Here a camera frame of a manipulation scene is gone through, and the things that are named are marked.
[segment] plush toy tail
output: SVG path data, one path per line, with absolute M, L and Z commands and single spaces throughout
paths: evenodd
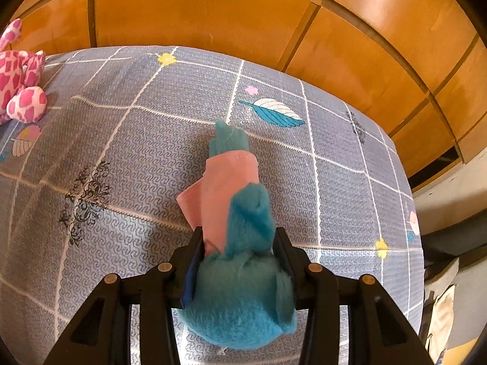
M 0 52 L 2 52 L 8 44 L 18 40 L 21 30 L 22 21 L 20 19 L 14 20 L 7 26 L 2 34 L 2 37 L 0 38 Z

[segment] copper rivet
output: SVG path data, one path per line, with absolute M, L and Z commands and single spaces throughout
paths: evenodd
M 374 276 L 371 276 L 370 274 L 366 274 L 362 277 L 362 281 L 365 284 L 372 285 L 376 283 L 376 278 Z
M 113 284 L 115 281 L 117 281 L 117 279 L 118 279 L 118 276 L 115 273 L 110 273 L 110 274 L 107 274 L 103 280 L 107 284 Z
M 323 267 L 319 263 L 310 263 L 308 269 L 310 272 L 319 273 L 323 270 Z
M 163 262 L 159 264 L 157 269 L 159 269 L 159 272 L 169 272 L 172 269 L 172 265 L 169 262 Z

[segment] pink spotted stuffed animal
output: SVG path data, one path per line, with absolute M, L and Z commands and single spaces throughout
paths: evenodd
M 0 124 L 11 119 L 37 122 L 46 110 L 46 94 L 37 86 L 44 71 L 44 51 L 3 51 L 20 37 L 21 28 L 21 20 L 16 19 L 0 38 Z

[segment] plush toy head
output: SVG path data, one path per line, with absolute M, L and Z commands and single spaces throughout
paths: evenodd
M 44 70 L 45 53 L 3 51 L 20 37 L 21 28 L 20 19 L 16 19 L 0 38 L 0 124 L 11 119 L 37 122 L 46 109 L 46 94 L 37 86 Z
M 217 122 L 210 156 L 248 150 L 247 135 Z M 249 183 L 230 201 L 225 250 L 200 264 L 195 296 L 179 314 L 208 342 L 258 349 L 296 329 L 291 278 L 271 253 L 275 224 L 267 190 Z

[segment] blue plush toy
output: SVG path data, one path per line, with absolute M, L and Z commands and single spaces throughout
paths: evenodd
M 216 122 L 210 158 L 239 150 L 249 151 L 245 132 Z M 271 253 L 274 232 L 264 186 L 249 183 L 231 197 L 224 249 L 201 262 L 194 299 L 179 311 L 190 330 L 232 349 L 258 349 L 295 331 L 291 279 Z

